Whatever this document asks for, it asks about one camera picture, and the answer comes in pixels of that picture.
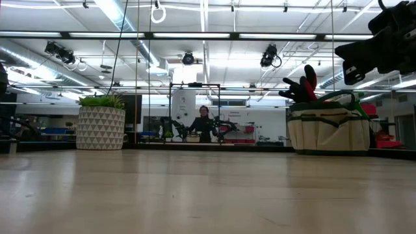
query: geometric patterned planter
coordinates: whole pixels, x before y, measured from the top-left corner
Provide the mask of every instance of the geometric patterned planter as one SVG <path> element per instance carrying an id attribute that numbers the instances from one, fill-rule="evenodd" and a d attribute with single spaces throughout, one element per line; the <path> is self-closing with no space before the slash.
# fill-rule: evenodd
<path id="1" fill-rule="evenodd" d="M 76 130 L 77 149 L 120 150 L 125 111 L 112 107 L 81 107 Z"/>

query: tool bag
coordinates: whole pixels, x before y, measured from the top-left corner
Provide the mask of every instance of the tool bag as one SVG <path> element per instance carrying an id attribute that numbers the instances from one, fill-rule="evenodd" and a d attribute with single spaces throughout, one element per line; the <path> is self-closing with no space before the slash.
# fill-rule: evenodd
<path id="1" fill-rule="evenodd" d="M 341 94 L 351 102 L 324 102 Z M 352 92 L 332 92 L 311 103 L 290 106 L 289 134 L 295 151 L 307 155 L 365 155 L 370 147 L 369 120 L 355 107 Z"/>

